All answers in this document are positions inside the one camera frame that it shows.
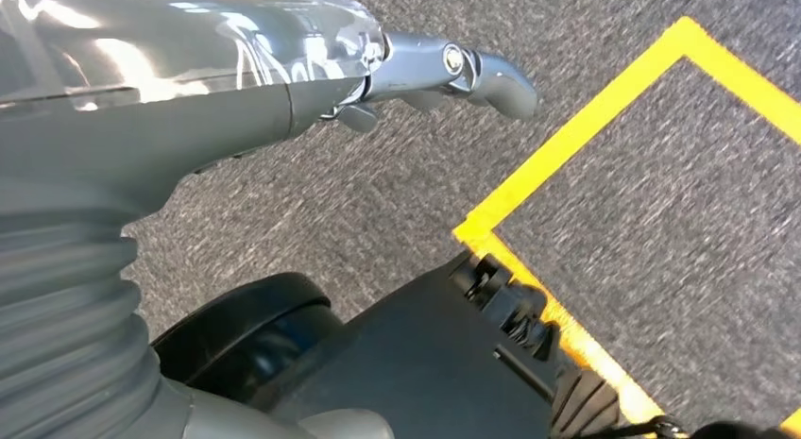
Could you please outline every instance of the gray plastic housing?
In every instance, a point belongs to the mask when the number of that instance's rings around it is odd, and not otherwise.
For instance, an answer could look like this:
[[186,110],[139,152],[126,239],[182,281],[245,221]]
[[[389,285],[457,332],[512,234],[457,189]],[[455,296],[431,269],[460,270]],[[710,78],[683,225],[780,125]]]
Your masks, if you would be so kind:
[[[86,92],[64,90],[52,65],[40,70],[49,56],[13,51],[45,49],[36,22],[25,26],[19,10],[19,0],[0,0],[0,88],[9,93],[0,93],[0,437],[322,439],[344,437],[347,425],[349,437],[391,437],[376,414],[339,412],[327,417],[329,432],[321,421],[304,429],[164,379],[134,314],[140,290],[120,277],[137,254],[122,227],[160,209],[182,177],[299,135],[362,78],[158,101],[141,100],[142,85],[102,86],[93,93],[138,100],[82,110],[76,99]],[[272,10],[286,12],[269,2],[251,9],[265,19]],[[337,28],[349,25],[336,20],[342,15],[317,17]],[[28,68],[31,78],[8,76]],[[17,88],[12,97],[17,80],[43,90]]]
[[380,26],[353,0],[0,0],[0,105],[78,110],[364,77]]

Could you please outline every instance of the black plastic part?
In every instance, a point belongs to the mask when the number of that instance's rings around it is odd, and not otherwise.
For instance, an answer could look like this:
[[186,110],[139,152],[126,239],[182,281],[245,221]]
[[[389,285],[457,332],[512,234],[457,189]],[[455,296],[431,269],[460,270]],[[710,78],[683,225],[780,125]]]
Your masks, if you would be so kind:
[[452,276],[486,319],[531,355],[542,359],[540,354],[550,352],[550,346],[545,345],[554,341],[554,334],[558,343],[555,325],[540,320],[547,298],[533,286],[511,278],[512,274],[492,256],[479,262],[463,262]]
[[[752,427],[745,426],[746,431],[753,431],[756,434],[756,430],[753,430]],[[623,439],[625,437],[640,437],[646,434],[653,434],[656,436],[656,439],[686,439],[689,437],[686,431],[679,425],[679,423],[672,417],[667,415],[657,415],[656,417],[652,418],[648,422],[645,423],[637,423],[633,425],[625,425],[623,427],[618,428],[607,428],[605,430],[600,430],[597,432],[593,432],[590,434],[582,434],[581,436],[576,437],[575,439]],[[741,437],[738,434],[733,435],[723,435],[721,439],[745,439],[745,437]]]
[[621,419],[617,392],[595,372],[573,368],[559,377],[551,437],[588,436],[617,427]]
[[218,297],[154,343],[171,379],[242,401],[342,322],[301,274],[278,274]]
[[690,439],[797,439],[779,428],[759,431],[742,422],[715,422],[694,432]]
[[246,403],[294,421],[369,409],[398,439],[546,439],[557,348],[535,359],[483,317],[451,277],[462,279],[456,269],[468,261],[463,254],[385,297]]

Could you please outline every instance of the floor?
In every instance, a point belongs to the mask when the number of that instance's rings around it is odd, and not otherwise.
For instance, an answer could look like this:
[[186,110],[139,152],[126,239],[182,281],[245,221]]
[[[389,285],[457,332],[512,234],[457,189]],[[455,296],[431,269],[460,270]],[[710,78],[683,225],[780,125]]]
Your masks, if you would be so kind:
[[[801,101],[801,0],[360,1],[388,29],[511,58],[541,114],[391,104],[371,134],[320,125],[188,177],[127,230],[154,336],[276,272],[308,274],[352,317],[447,261],[467,214],[682,16]],[[691,61],[494,231],[688,426],[776,425],[801,406],[801,146]]]

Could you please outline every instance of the yellow line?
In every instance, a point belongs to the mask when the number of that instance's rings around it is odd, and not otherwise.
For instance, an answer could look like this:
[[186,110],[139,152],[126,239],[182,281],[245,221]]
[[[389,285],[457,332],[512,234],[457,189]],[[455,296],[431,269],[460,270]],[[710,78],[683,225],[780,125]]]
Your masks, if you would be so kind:
[[534,155],[468,214],[476,227],[493,229],[548,177],[653,84],[681,57],[680,26],[673,25],[617,78],[576,113]]
[[[579,363],[598,372],[621,394],[623,413],[633,422],[660,414],[659,407],[604,351],[578,322],[553,298],[542,283],[494,234],[498,226],[540,185],[584,147],[650,85],[682,57],[687,57],[718,83],[734,93],[801,144],[801,105],[715,42],[688,17],[682,17],[586,106],[578,111],[523,165],[471,211],[454,235],[474,253],[491,253],[521,281],[546,292],[546,318],[563,331],[562,346]],[[782,427],[801,438],[801,410]]]
[[[482,243],[471,241],[468,247],[476,255],[492,254],[509,268],[515,278],[529,285],[542,286],[525,265],[495,234],[490,233]],[[589,333],[565,310],[548,290],[542,289],[548,304],[542,315],[545,321],[554,321],[562,330],[562,348],[582,366],[591,367],[617,390],[623,415],[631,422],[647,422],[656,415],[664,414],[614,359]]]
[[801,144],[801,104],[716,43],[691,19],[680,22],[687,58],[797,144]]
[[787,420],[782,422],[781,429],[801,439],[801,409],[787,417]]

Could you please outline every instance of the yellow tape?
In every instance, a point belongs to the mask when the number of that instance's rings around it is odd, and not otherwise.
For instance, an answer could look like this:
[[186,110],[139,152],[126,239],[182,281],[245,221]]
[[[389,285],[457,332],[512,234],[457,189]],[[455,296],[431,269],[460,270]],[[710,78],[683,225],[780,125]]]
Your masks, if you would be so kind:
[[787,417],[787,420],[782,422],[781,429],[801,439],[801,409]]
[[[512,211],[587,142],[637,99],[681,58],[687,57],[774,126],[801,144],[801,105],[715,42],[692,19],[683,17],[578,111],[526,162],[487,196],[453,234],[478,256],[489,253],[517,279],[549,298],[545,319],[562,328],[561,345],[580,364],[596,371],[621,396],[623,414],[647,421],[662,410],[589,333],[548,293],[542,283],[494,234]],[[801,410],[783,426],[801,431]]]

